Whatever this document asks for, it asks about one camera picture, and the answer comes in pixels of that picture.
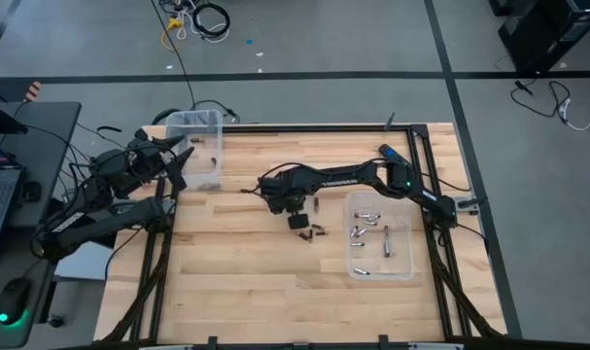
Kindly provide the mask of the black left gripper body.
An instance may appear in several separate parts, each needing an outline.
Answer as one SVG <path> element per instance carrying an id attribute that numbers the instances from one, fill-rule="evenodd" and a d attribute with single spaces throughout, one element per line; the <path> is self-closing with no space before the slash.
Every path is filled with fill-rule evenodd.
<path id="1" fill-rule="evenodd" d="M 135 158 L 128 167 L 130 184 L 127 186 L 127 191 L 134 192 L 153 181 L 162 172 L 166 173 L 175 191 L 185 189 L 187 183 L 182 176 L 182 171 L 176 171 L 169 167 L 172 159 L 169 151 L 172 149 L 162 149 L 155 146 L 142 128 L 138 129 L 134 136 L 135 139 L 128 144 L 128 150 L 135 155 Z"/>

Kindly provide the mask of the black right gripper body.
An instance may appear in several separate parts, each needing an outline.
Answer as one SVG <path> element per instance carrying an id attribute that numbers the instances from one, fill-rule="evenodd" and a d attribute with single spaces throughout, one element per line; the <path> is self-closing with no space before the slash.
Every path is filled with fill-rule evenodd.
<path id="1" fill-rule="evenodd" d="M 260 196 L 274 215 L 289 214 L 290 229 L 309 227 L 309 217 L 302 213 L 305 193 L 294 184 L 292 171 L 281 171 L 274 177 L 259 178 Z"/>

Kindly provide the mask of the clear plastic storage bin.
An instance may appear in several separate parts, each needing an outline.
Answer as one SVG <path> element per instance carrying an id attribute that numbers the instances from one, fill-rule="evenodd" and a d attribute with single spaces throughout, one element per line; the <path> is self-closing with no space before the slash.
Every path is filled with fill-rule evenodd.
<path id="1" fill-rule="evenodd" d="M 381 215 L 374 220 L 377 226 L 367 226 L 369 218 L 355 218 L 354 213 Z M 350 192 L 345 197 L 344 220 L 346 235 L 346 269 L 358 280 L 407 281 L 414 275 L 412 253 L 411 204 L 405 199 L 392 199 L 376 192 Z M 351 237 L 354 226 L 367 228 L 360 237 Z M 384 239 L 383 227 L 389 227 L 389 238 Z M 390 242 L 391 256 L 384 256 L 384 241 Z M 364 242 L 363 247 L 353 247 L 352 242 Z M 359 275 L 353 271 L 359 267 L 371 273 Z"/>
<path id="2" fill-rule="evenodd" d="M 201 191 L 199 186 L 205 183 L 222 184 L 223 169 L 223 116 L 217 110 L 196 110 L 174 112 L 165 122 L 166 137 L 182 135 L 185 137 L 173 151 L 180 154 L 189 147 L 194 147 L 187 160 L 182 176 L 187 189 Z M 192 138 L 202 139 L 202 143 L 192 143 Z M 214 165 L 211 158 L 217 159 Z"/>

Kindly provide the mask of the black side desk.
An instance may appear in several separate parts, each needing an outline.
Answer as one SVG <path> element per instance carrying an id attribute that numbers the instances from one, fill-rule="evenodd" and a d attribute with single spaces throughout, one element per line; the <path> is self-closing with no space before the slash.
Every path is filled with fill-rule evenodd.
<path id="1" fill-rule="evenodd" d="M 52 278 L 52 265 L 31 254 L 31 235 L 46 216 L 57 176 L 81 111 L 78 102 L 0 103 L 0 109 L 33 128 L 26 134 L 0 137 L 1 148 L 26 167 L 26 181 L 42 187 L 42 197 L 12 212 L 9 229 L 0 236 L 0 294 L 21 276 L 30 281 L 25 310 L 14 324 L 0 323 L 0 349 L 23 346 L 38 320 L 43 293 Z"/>

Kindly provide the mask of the small black desk device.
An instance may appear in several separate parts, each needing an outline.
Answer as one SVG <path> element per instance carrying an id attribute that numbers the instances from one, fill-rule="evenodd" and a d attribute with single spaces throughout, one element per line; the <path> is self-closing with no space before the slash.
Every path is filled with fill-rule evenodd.
<path id="1" fill-rule="evenodd" d="M 42 195 L 42 186 L 37 181 L 25 182 L 21 187 L 21 200 L 26 203 L 38 202 Z"/>

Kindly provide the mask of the white flat panel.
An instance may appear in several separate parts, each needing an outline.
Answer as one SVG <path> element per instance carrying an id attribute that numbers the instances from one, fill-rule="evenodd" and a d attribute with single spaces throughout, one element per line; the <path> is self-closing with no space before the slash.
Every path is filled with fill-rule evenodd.
<path id="1" fill-rule="evenodd" d="M 87 242 L 57 264 L 54 276 L 62 279 L 104 281 L 105 267 L 113 251 L 113 248 L 99 243 Z"/>

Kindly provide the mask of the black mouse with blue light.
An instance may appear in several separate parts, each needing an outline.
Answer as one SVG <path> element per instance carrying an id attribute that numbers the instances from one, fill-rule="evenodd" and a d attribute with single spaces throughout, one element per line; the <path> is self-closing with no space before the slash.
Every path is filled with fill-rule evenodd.
<path id="1" fill-rule="evenodd" d="M 10 326 L 18 322 L 24 311 L 31 287 L 25 277 L 9 281 L 0 293 L 0 324 Z"/>

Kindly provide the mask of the black computer tower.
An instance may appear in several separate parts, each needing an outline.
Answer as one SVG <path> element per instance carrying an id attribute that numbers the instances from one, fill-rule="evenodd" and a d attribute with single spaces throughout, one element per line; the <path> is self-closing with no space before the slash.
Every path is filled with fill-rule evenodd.
<path id="1" fill-rule="evenodd" d="M 498 34 L 522 74 L 543 73 L 590 30 L 590 0 L 515 0 Z"/>

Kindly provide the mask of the silver metal bracket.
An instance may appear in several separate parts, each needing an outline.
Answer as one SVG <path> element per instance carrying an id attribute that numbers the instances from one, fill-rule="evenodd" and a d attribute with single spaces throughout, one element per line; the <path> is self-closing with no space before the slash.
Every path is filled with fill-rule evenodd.
<path id="1" fill-rule="evenodd" d="M 480 212 L 480 206 L 488 201 L 486 196 L 483 197 L 455 197 L 456 209 L 458 212 L 465 212 L 471 216 L 476 216 Z"/>

